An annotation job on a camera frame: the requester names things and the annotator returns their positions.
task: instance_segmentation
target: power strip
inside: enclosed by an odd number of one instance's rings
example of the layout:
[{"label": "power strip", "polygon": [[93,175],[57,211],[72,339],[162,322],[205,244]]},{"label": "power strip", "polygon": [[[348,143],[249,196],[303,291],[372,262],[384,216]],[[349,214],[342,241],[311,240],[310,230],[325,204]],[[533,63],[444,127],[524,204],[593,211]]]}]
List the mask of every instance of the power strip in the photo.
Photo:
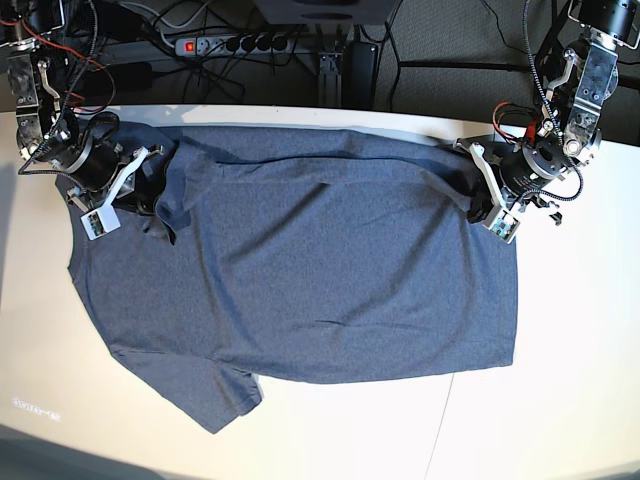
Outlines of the power strip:
[{"label": "power strip", "polygon": [[291,53],[293,42],[282,35],[211,35],[179,38],[176,55],[181,57],[226,57]]}]

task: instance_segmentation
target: white table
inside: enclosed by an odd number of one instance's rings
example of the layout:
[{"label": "white table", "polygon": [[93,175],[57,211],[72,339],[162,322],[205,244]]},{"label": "white table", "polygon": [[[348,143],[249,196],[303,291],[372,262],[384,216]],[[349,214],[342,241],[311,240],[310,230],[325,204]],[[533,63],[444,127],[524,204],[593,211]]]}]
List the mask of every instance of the white table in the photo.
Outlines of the white table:
[{"label": "white table", "polygon": [[[410,141],[491,132],[320,109],[119,113],[152,125],[357,128]],[[640,469],[639,149],[605,142],[560,228],[528,215],[513,366],[329,386],[261,377],[262,404],[211,435],[111,359],[66,270],[71,228],[52,178],[15,175],[14,122],[0,115],[0,425],[167,478],[537,480]],[[60,421],[17,408],[16,397]]]}]

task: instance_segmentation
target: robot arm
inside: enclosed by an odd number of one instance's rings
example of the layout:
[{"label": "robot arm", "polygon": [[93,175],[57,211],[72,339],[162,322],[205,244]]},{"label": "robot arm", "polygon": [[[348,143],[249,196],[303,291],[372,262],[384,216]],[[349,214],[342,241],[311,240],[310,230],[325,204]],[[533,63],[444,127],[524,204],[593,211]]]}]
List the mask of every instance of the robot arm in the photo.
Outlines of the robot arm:
[{"label": "robot arm", "polygon": [[[97,25],[92,0],[86,1]],[[559,225],[558,204],[546,199],[570,201],[580,195],[580,168],[597,155],[600,111],[617,86],[616,48],[635,49],[639,41],[628,43],[635,0],[582,0],[577,17],[572,15],[571,3],[565,7],[566,17],[583,25],[585,31],[565,49],[562,74],[543,90],[526,35],[529,2],[525,2],[523,24],[542,103],[533,112],[526,135],[506,137],[507,143],[456,142],[470,154],[484,179],[468,219],[482,222],[506,242],[513,240],[529,204],[549,208],[550,217]],[[55,173],[72,180],[76,186],[68,191],[69,200],[85,213],[83,223],[92,239],[119,226],[113,208],[152,215],[159,187],[147,181],[139,167],[157,150],[141,146],[125,155],[111,140],[119,125],[115,114],[98,113],[81,130],[68,107],[66,90],[72,90],[67,78],[68,55],[48,40],[52,32],[65,26],[61,0],[0,0],[0,19],[12,51],[8,73],[16,98],[17,142],[25,159],[20,173]],[[96,135],[105,127],[106,133]],[[27,170],[32,164],[46,168]],[[549,183],[572,172],[580,178],[575,195],[561,197],[545,190]]]},{"label": "robot arm", "polygon": [[[524,27],[526,34],[525,4]],[[603,102],[618,84],[616,48],[638,47],[628,42],[637,5],[631,0],[583,0],[577,17],[568,18],[584,27],[581,38],[563,52],[565,62],[561,76],[551,80],[546,90],[538,77],[533,56],[529,60],[542,104],[539,115],[523,138],[507,144],[458,140],[456,147],[467,151],[482,172],[485,188],[481,188],[469,212],[469,221],[483,225],[510,243],[515,237],[526,207],[549,208],[556,225],[562,222],[558,204],[547,201],[572,201],[582,191],[580,168],[593,160],[602,134],[597,128]],[[545,188],[555,179],[574,172],[580,188],[571,197],[561,197]]]}]

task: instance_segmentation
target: gray t-shirt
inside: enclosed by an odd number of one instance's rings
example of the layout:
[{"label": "gray t-shirt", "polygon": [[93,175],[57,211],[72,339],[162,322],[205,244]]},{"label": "gray t-shirt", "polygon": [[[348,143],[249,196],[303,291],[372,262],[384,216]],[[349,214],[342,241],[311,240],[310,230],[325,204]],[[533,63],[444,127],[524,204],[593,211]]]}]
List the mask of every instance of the gray t-shirt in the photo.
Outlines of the gray t-shirt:
[{"label": "gray t-shirt", "polygon": [[467,223],[470,159],[351,131],[123,124],[119,140],[179,142],[162,221],[119,212],[89,241],[70,208],[69,270],[114,358],[209,431],[258,405],[252,374],[511,364],[515,246]]}]

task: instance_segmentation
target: white bracket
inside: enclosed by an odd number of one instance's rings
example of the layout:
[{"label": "white bracket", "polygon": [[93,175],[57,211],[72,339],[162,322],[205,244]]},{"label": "white bracket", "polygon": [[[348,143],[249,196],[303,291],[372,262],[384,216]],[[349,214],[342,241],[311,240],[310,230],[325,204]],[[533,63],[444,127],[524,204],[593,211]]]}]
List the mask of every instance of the white bracket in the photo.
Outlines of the white bracket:
[{"label": "white bracket", "polygon": [[473,158],[473,163],[475,163],[476,167],[482,172],[482,176],[485,182],[487,182],[493,203],[493,208],[491,212],[489,212],[489,215],[487,215],[487,218],[482,222],[482,225],[505,242],[511,243],[515,238],[516,230],[520,226],[518,215],[520,204],[515,203],[511,207],[511,210],[507,208],[493,170],[484,159],[484,147],[474,142],[469,146],[469,153],[471,154],[471,158]]},{"label": "white bracket", "polygon": [[80,217],[82,225],[89,236],[89,240],[95,240],[96,238],[120,228],[120,220],[118,220],[118,216],[116,215],[116,211],[113,208],[112,203],[118,196],[118,192],[124,183],[135,173],[136,170],[138,170],[138,168],[140,168],[140,165],[142,165],[142,162],[148,155],[149,150],[145,147],[140,147],[136,150],[131,163],[124,167],[116,176],[111,188],[109,188],[109,192],[107,193],[104,202],[102,202],[98,208],[91,210],[86,215]]}]

